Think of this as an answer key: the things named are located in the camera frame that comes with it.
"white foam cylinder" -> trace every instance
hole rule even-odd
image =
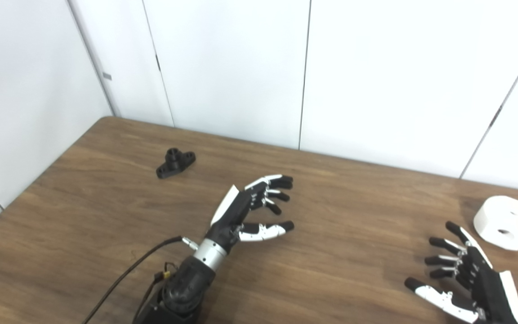
[[[518,251],[518,200],[507,196],[489,197],[473,223],[483,240]]]

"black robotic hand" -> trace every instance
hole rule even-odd
[[[475,239],[461,226],[448,221],[446,228],[464,246],[443,238],[430,238],[432,246],[444,248],[455,256],[430,256],[427,265],[440,266],[430,272],[433,279],[456,279],[471,292],[471,299],[453,292],[442,292],[415,278],[405,285],[444,312],[473,324],[518,324],[518,294],[510,271],[497,273]]]
[[[290,197],[277,189],[292,187],[293,178],[284,175],[264,176],[245,186],[243,191],[232,186],[215,212],[205,238],[213,240],[228,253],[239,241],[272,239],[293,230],[292,221],[279,224],[243,223],[249,211],[260,207],[267,207],[280,215],[281,209],[271,198],[289,201]]]

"wood grain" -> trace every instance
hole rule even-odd
[[[197,161],[160,180],[155,168],[173,146]],[[491,195],[518,199],[515,189],[107,117],[0,215],[0,324],[81,322],[149,248],[178,234],[199,241],[231,184],[277,173],[295,179],[280,217],[296,228],[233,249],[202,323],[458,323],[403,281],[440,285],[424,274],[423,258],[438,252],[428,238],[452,238],[447,220],[473,231]],[[518,286],[518,252],[480,243]],[[188,254],[175,244],[148,258],[92,323],[129,324],[152,274]]]

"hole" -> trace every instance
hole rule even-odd
[[[514,239],[514,234],[512,234],[511,232],[509,232],[508,230],[506,229],[498,229],[497,230],[499,233],[505,235],[507,238],[513,240]]]

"wire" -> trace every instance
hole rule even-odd
[[[153,275],[153,282],[150,283],[149,288],[145,292],[145,295],[143,296],[143,299],[141,300],[141,303],[139,304],[137,311],[135,312],[135,316],[133,316],[133,321],[131,322],[131,324],[135,323],[135,321],[137,320],[137,316],[139,316],[139,313],[141,312],[141,308],[143,308],[143,305],[145,304],[145,302],[147,301],[147,298],[151,294],[153,287],[155,287],[155,285],[157,285],[161,281],[164,281],[165,279],[169,278],[170,276],[171,276],[171,273],[167,270],[165,270],[165,272],[159,271],[158,273]]]
[[[177,269],[177,266],[173,262],[165,262],[164,271],[167,272],[169,270],[169,266],[172,266],[173,269],[175,269],[175,272],[177,272],[179,269]]]
[[[141,308],[143,308],[143,305],[145,304],[145,301],[147,301],[147,298],[151,294],[151,291],[153,290],[153,287],[156,285],[156,281],[153,281],[149,284],[149,288],[145,292],[145,295],[143,296],[143,299],[141,300],[141,303],[139,304],[139,307],[137,307],[137,311],[135,312],[135,315],[133,316],[133,321],[131,324],[135,323],[137,320],[137,316],[139,316],[139,312],[141,312]]]
[[[119,283],[123,280],[123,278],[125,278],[126,275],[129,275],[129,273],[131,271],[133,271],[133,269],[135,269],[143,260],[145,260],[148,256],[153,254],[153,252],[159,250],[160,248],[166,246],[167,244],[181,242],[182,239],[183,238],[181,236],[176,236],[174,238],[164,240],[163,242],[157,244],[152,249],[150,249],[146,254],[144,254],[142,257],[140,257],[137,261],[135,261],[135,263],[133,263],[133,265],[131,265],[129,267],[129,269],[127,269],[122,275],[120,275],[119,278],[117,278],[117,280],[113,283],[113,285],[111,285],[111,287],[109,287],[109,289],[107,289],[107,292],[105,293],[105,295],[103,295],[103,297],[99,300],[97,305],[95,305],[95,307],[93,307],[93,310],[89,313],[89,315],[87,315],[87,318],[85,318],[85,320],[82,322],[82,324],[87,324],[89,322],[89,320],[91,320],[93,315],[95,315],[95,313],[97,312],[99,307],[101,307],[101,305],[103,304],[105,299],[107,299],[107,297],[109,297],[109,294],[115,289],[115,287],[117,287],[117,285],[119,285]]]

